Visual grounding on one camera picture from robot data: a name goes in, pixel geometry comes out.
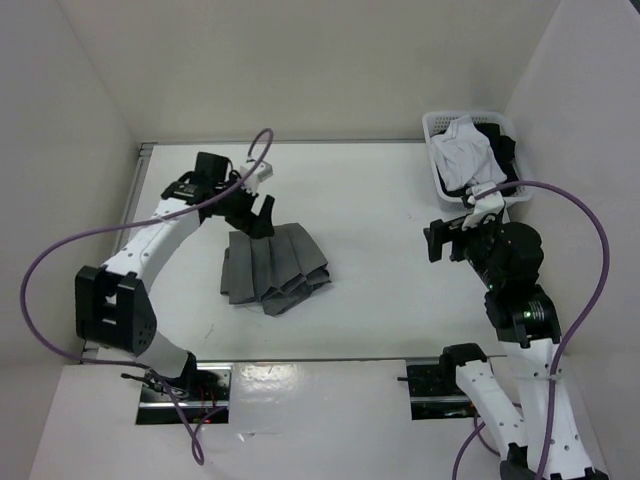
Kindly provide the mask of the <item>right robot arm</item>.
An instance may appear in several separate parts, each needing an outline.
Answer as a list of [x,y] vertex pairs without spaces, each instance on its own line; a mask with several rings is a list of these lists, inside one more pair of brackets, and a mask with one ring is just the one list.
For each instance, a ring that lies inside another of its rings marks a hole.
[[464,222],[435,220],[425,228],[429,259],[440,260],[449,244],[451,260],[468,262],[486,286],[486,313],[514,374],[519,400],[509,399],[475,343],[443,350],[439,384],[471,400],[497,445],[501,478],[606,478],[582,443],[566,381],[552,364],[562,333],[555,306],[538,283],[544,259],[540,235],[493,214],[474,227]]

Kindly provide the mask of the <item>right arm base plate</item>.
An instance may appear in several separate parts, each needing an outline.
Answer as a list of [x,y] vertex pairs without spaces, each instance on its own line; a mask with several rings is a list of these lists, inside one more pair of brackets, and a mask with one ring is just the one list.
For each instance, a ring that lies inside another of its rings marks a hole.
[[469,398],[445,378],[438,358],[405,361],[397,381],[408,387],[413,421],[471,418],[476,409]]

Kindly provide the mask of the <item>grey pleated skirt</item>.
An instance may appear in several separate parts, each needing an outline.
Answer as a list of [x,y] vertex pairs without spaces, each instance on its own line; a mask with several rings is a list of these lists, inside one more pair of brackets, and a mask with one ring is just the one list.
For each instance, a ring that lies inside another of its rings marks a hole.
[[231,305],[255,303],[277,317],[331,282],[327,258],[298,223],[277,226],[269,238],[231,232],[228,240],[220,294]]

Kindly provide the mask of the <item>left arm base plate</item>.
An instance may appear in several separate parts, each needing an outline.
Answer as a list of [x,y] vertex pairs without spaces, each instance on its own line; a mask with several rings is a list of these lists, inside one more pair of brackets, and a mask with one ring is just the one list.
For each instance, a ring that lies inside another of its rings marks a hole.
[[[227,424],[231,396],[232,365],[204,362],[198,364],[199,379],[189,390],[173,387],[179,406],[190,424],[202,419],[206,424]],[[137,425],[172,425],[181,422],[169,395],[149,374],[122,373],[121,378],[141,384]]]

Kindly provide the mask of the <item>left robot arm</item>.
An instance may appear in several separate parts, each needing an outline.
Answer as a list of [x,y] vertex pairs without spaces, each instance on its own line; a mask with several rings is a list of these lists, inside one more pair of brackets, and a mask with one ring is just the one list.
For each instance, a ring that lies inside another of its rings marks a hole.
[[143,382],[155,388],[163,383],[176,399],[215,382],[198,369],[193,353],[159,332],[149,292],[171,256],[208,218],[221,217],[252,239],[272,236],[274,198],[266,196],[260,211],[252,210],[259,185],[272,174],[265,161],[248,159],[234,169],[227,157],[198,153],[194,169],[163,191],[150,225],[101,266],[84,266],[76,274],[77,335],[128,353],[147,369]]

